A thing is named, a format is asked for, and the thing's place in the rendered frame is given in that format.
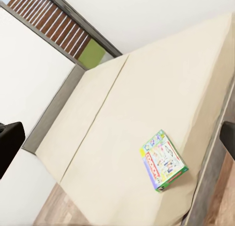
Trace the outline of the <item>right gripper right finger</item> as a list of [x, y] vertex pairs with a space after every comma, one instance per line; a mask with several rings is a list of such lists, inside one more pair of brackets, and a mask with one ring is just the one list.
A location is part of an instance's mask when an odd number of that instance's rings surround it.
[[235, 160], [235, 123], [224, 121], [220, 130], [220, 140]]

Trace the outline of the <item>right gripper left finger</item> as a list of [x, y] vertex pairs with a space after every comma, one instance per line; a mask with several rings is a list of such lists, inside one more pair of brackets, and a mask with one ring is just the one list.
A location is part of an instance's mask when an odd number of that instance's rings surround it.
[[24, 127], [20, 121], [0, 127], [0, 180], [25, 139]]

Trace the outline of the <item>board game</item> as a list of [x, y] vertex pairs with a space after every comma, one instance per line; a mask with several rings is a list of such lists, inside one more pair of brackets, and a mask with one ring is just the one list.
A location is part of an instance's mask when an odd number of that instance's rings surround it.
[[152, 185], [158, 192], [189, 170], [163, 130], [154, 135], [139, 152]]

